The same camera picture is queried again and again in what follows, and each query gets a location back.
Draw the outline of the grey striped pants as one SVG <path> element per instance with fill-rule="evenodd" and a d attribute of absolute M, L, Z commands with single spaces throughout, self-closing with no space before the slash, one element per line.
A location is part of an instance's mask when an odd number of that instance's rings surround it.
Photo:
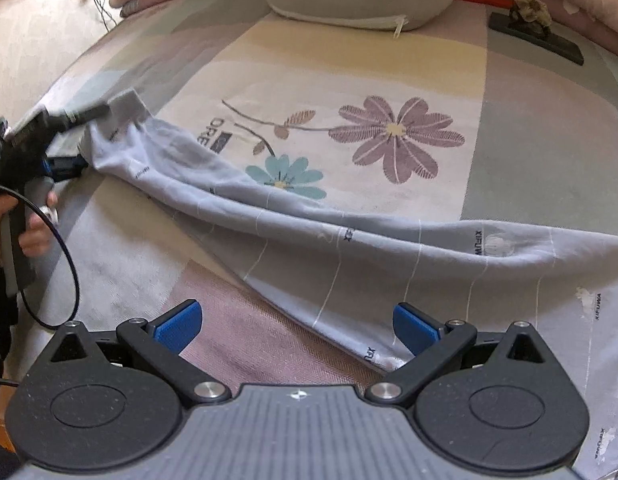
<path fill-rule="evenodd" d="M 85 130 L 93 167 L 129 183 L 286 316 L 372 365 L 407 361 L 390 331 L 407 301 L 487 330 L 535 324 L 585 398 L 576 467 L 618 472 L 618 236 L 492 220 L 352 214 L 260 184 L 138 95 L 112 99 Z"/>

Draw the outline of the black phone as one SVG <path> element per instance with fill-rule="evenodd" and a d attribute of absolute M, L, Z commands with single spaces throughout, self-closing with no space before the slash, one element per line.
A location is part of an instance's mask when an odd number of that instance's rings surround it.
<path fill-rule="evenodd" d="M 534 32 L 530 29 L 530 26 L 524 25 L 522 21 L 514 21 L 509 15 L 498 12 L 492 12 L 489 15 L 487 25 L 496 32 L 502 32 L 508 36 L 527 41 L 530 44 L 555 53 L 561 58 L 566 58 L 578 66 L 583 66 L 585 63 L 582 51 L 577 44 L 556 35 L 548 28 L 544 32 Z"/>

